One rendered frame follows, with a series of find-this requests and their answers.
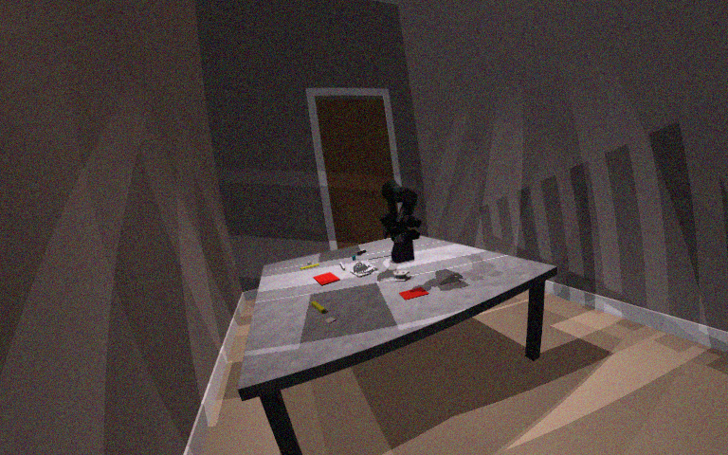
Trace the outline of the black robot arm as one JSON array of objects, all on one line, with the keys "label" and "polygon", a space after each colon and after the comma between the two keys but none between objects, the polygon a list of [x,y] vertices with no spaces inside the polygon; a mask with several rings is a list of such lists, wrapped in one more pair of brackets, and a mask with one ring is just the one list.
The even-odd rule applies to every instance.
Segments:
[{"label": "black robot arm", "polygon": [[[395,180],[387,180],[386,183],[382,186],[382,194],[388,201],[389,211],[390,214],[394,216],[394,220],[396,221],[397,218],[397,209],[396,204],[399,202],[403,202],[401,209],[408,210],[413,214],[414,211],[414,205],[417,199],[417,194],[415,191],[411,191],[407,187],[401,187]],[[415,217],[410,217],[409,214],[406,212],[401,217],[401,222],[405,222],[409,224],[410,228],[419,228],[421,225],[421,221],[416,219]],[[402,233],[402,234],[401,234]],[[399,235],[397,235],[399,234]],[[396,227],[395,225],[391,225],[390,228],[390,235],[391,240],[394,243],[403,242],[404,237],[406,236],[405,231],[402,229]],[[395,236],[394,236],[395,235]]]}]

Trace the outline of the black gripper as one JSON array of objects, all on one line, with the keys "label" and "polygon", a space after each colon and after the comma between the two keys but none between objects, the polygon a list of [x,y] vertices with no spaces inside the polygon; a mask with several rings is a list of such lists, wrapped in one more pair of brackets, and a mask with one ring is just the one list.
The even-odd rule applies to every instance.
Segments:
[{"label": "black gripper", "polygon": [[379,218],[379,221],[381,221],[381,224],[383,225],[384,239],[387,238],[391,225],[395,225],[396,227],[398,227],[406,232],[406,236],[404,237],[401,249],[404,249],[411,240],[419,239],[419,236],[420,236],[419,232],[417,232],[415,229],[412,229],[412,230],[408,229],[408,227],[410,226],[409,224],[405,223],[404,221],[401,222],[401,217],[406,212],[409,214],[410,217],[412,217],[411,212],[409,212],[408,210],[405,210],[405,209],[401,209],[399,211],[399,213],[397,213],[396,221],[394,220],[394,216],[388,212],[385,214],[382,214]]}]

